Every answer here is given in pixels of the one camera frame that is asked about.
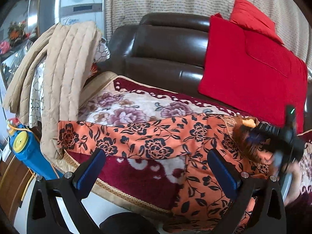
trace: white floor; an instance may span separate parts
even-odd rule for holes
[[[22,207],[18,209],[14,221],[14,227],[17,229],[17,231],[20,234],[27,234],[27,215],[28,215],[28,207],[30,202],[30,197],[32,194],[33,187],[35,185],[35,180],[30,183],[30,186],[26,192]],[[68,226],[68,229],[73,234],[79,234],[77,231],[73,221],[71,220],[67,209],[64,205],[64,202],[61,198],[57,198],[57,202],[60,207],[60,211],[62,212],[62,215],[64,217],[64,220]],[[103,198],[100,196],[90,193],[90,195],[82,200],[82,204],[85,206],[86,210],[88,211],[89,215],[92,217],[94,222],[99,226],[101,222],[103,222],[107,217],[117,214],[120,212],[128,212],[128,210],[121,208]],[[161,226],[159,227],[158,231],[160,234],[166,234],[167,232],[163,231]],[[183,234],[191,234],[194,232],[188,232],[184,231]]]

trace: metal screw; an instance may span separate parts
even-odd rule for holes
[[[64,177],[65,178],[71,178],[73,176],[73,173],[72,172],[66,172],[65,174],[64,174]]]
[[[41,175],[38,175],[38,176],[36,177],[36,181],[38,181],[38,182],[42,181],[42,179],[43,179],[43,176],[41,176]]]
[[[277,178],[275,176],[270,176],[270,180],[272,180],[273,182],[277,181]]]
[[[249,174],[247,172],[241,172],[241,176],[243,178],[248,178],[249,177]]]

